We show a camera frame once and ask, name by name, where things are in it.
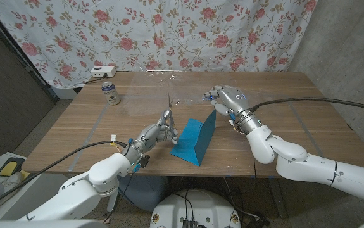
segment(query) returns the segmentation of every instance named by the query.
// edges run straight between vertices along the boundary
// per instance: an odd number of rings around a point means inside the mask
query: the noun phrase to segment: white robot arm
[[[19,220],[80,219],[95,209],[100,198],[108,196],[107,211],[112,211],[118,194],[117,175],[125,177],[134,163],[137,163],[134,172],[144,168],[149,160],[145,153],[156,142],[172,141],[177,144],[176,135],[172,111],[167,109],[157,123],[146,127],[135,141],[129,141],[121,153],[115,153],[94,164],[88,172],[68,179],[57,195]]]
[[[223,104],[215,100],[220,98]],[[276,171],[295,181],[317,182],[364,199],[364,168],[311,155],[291,142],[283,141],[251,113],[245,95],[237,88],[215,86],[203,96],[210,100],[215,109],[230,116],[231,125],[246,135],[253,156],[263,164],[277,157]]]

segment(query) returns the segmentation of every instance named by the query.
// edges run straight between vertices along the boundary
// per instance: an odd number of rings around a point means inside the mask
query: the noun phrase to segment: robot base
[[[179,191],[176,194],[186,196],[186,190]],[[197,225],[204,225],[207,228],[241,227],[237,211],[234,211],[234,207],[221,196],[202,189],[190,189],[187,193],[187,199],[192,203],[194,221],[197,222]],[[192,210],[189,202],[185,202],[184,198],[172,194],[156,206],[149,227],[183,228],[183,221],[186,218],[186,203],[187,218],[191,221]]]

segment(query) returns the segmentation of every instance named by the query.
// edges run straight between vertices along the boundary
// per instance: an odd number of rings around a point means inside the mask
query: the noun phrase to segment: pink rose pattern
[[[5,1],[0,20],[48,83],[73,88],[94,66],[287,70],[317,2]]]

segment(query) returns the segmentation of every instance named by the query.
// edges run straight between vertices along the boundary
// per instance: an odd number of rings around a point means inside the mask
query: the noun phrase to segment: yellow object
[[[28,172],[26,172],[26,171],[24,171],[24,170],[22,170],[22,171],[20,171],[21,173],[22,173],[22,176],[23,176],[23,181],[28,177],[28,175],[30,175],[30,173],[28,173]]]
[[[0,170],[0,176],[9,177],[13,174],[14,170],[16,169],[17,162],[11,161],[7,163],[2,170]]]

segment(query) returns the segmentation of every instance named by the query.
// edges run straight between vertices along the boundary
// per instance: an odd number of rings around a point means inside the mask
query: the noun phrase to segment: power strip
[[[113,66],[95,66],[91,70],[93,77],[103,77],[105,73],[107,73],[107,77],[114,77],[116,72],[116,68]]]

